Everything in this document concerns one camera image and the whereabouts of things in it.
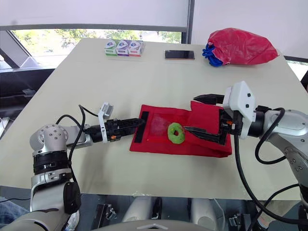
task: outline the green ring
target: green ring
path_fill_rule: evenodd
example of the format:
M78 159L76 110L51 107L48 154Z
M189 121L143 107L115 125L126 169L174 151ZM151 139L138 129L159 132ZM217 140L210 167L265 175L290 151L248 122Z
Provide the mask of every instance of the green ring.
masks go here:
M168 139L175 143L175 144L181 144L185 140L185 134L183 127L179 123L172 123L168 127Z

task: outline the jeans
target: jeans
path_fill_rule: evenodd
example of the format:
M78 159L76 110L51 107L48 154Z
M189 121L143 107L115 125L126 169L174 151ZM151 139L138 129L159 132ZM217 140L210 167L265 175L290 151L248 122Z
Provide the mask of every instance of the jeans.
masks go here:
M11 201L0 203L0 229L28 212Z

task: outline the smartphone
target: smartphone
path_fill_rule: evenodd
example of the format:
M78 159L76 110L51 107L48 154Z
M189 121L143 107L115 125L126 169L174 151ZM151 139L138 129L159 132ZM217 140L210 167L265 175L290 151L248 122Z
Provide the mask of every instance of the smartphone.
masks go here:
M165 59L189 59L194 60L193 51L176 51L176 50L166 50Z

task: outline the red plastic bag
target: red plastic bag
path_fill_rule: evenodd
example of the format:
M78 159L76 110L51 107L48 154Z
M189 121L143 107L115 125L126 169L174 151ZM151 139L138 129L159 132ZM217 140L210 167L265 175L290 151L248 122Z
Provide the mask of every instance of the red plastic bag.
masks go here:
M248 31L226 28L213 32L208 45L212 53L226 64L263 64L278 56L270 41Z
M132 152L163 153L177 155L202 155L212 157L226 157L232 154L230 135L226 144L205 141L189 132L185 132L185 141L174 144L168 139L167 129L173 123L206 129L217 134L219 130L219 109L215 105L191 101L191 111L168 107L152 107L142 105L140 118L147 114L146 125L142 133L140 127L135 133L130 146Z

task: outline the small box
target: small box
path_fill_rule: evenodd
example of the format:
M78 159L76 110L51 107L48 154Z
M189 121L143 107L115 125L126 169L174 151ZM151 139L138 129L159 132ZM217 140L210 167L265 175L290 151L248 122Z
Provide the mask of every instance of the small box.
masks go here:
M105 54L108 56L117 56L116 46L118 45L118 40L109 40L105 46Z
M128 47L128 53L130 56L137 56L140 57L142 55L144 49L144 42L139 41L132 41Z
M128 47L130 45L130 40L121 40L116 46L116 53L119 56L129 56L128 55Z

